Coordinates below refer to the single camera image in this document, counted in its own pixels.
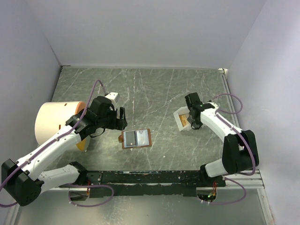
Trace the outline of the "white card tray box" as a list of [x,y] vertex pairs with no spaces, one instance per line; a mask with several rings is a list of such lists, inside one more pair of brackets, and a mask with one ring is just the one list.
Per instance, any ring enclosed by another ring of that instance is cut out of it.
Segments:
[[200,111],[187,106],[181,107],[174,113],[174,118],[179,131],[199,130],[204,124],[201,122]]

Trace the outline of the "black VIP credit card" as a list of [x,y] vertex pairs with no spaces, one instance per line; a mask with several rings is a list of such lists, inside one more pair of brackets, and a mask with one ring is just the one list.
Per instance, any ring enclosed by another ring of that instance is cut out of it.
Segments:
[[135,131],[125,131],[123,133],[123,138],[124,138],[124,147],[125,148],[136,146],[137,140],[136,140],[136,132]]

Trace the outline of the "brown leather card holder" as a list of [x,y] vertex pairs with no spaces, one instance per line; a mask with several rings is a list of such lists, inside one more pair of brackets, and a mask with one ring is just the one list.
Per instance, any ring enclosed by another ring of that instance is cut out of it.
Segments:
[[133,149],[133,148],[151,147],[151,146],[152,146],[151,133],[150,133],[150,129],[147,129],[147,130],[148,130],[148,134],[149,134],[149,141],[150,141],[150,144],[149,144],[148,146],[137,146],[137,144],[136,144],[135,147],[129,147],[129,148],[125,148],[125,147],[124,147],[123,133],[124,133],[125,131],[122,131],[122,132],[121,132],[121,135],[118,137],[118,141],[119,141],[119,143],[121,143],[122,149]]

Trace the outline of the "silver VIP credit card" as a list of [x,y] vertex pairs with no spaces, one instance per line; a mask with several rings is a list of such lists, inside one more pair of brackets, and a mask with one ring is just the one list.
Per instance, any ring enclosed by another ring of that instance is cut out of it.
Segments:
[[147,129],[136,131],[137,146],[148,146],[150,144]]

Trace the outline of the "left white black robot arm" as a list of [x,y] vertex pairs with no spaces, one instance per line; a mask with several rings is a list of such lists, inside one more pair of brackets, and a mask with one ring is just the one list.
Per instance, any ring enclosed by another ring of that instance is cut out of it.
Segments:
[[87,137],[93,137],[98,129],[122,131],[128,125],[125,108],[117,108],[119,94],[110,92],[90,98],[90,106],[71,116],[64,126],[45,143],[26,156],[1,165],[1,189],[5,189],[15,203],[2,204],[2,208],[15,205],[26,206],[37,197],[57,186],[74,184],[82,187],[87,183],[86,170],[77,162],[45,171],[45,168],[71,146]]

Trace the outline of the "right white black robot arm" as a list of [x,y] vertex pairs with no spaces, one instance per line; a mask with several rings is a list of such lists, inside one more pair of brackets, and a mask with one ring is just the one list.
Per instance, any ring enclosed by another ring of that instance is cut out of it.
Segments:
[[212,100],[203,103],[196,92],[185,96],[191,128],[199,130],[203,125],[209,127],[222,141],[222,157],[214,162],[202,165],[199,182],[210,186],[215,177],[242,174],[251,176],[259,165],[259,156],[254,132],[243,130],[225,119],[224,112]]

